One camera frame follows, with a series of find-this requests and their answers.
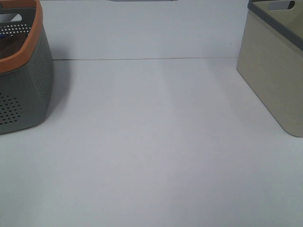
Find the grey basket with orange rim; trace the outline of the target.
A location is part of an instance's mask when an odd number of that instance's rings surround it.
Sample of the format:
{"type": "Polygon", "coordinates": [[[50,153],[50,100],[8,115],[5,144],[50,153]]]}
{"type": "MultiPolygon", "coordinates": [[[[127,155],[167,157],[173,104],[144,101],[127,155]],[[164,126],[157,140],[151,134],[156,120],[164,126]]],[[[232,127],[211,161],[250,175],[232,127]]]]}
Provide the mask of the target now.
{"type": "Polygon", "coordinates": [[[19,14],[19,21],[0,24],[8,36],[27,34],[21,49],[0,59],[0,132],[36,126],[46,118],[54,80],[53,57],[38,0],[2,0],[0,13],[19,14]]]}

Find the brown towel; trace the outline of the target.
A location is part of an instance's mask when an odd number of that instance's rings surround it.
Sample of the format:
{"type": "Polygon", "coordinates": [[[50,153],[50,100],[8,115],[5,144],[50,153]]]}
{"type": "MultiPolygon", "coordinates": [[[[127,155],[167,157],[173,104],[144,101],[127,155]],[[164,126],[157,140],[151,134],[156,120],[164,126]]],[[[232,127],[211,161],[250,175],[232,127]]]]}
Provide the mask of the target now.
{"type": "Polygon", "coordinates": [[[0,58],[4,59],[17,53],[26,39],[27,34],[25,33],[2,38],[0,40],[0,58]]]}

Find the blue towel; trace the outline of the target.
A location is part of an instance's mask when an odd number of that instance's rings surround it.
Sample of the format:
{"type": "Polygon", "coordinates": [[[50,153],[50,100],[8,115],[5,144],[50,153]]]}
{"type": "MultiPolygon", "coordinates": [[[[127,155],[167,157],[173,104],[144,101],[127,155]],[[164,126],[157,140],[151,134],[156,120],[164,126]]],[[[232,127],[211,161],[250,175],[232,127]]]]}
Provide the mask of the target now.
{"type": "Polygon", "coordinates": [[[7,36],[4,34],[0,34],[0,39],[6,38],[7,36]]]}

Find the beige bin with grey rim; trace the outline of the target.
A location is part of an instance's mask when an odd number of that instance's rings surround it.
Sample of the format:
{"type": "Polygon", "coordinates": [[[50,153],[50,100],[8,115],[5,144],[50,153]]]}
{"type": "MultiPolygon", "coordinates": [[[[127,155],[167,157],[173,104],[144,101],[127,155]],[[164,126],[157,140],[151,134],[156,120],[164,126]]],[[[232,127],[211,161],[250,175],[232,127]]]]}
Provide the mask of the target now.
{"type": "Polygon", "coordinates": [[[237,71],[281,128],[303,135],[303,2],[250,0],[237,71]]]}

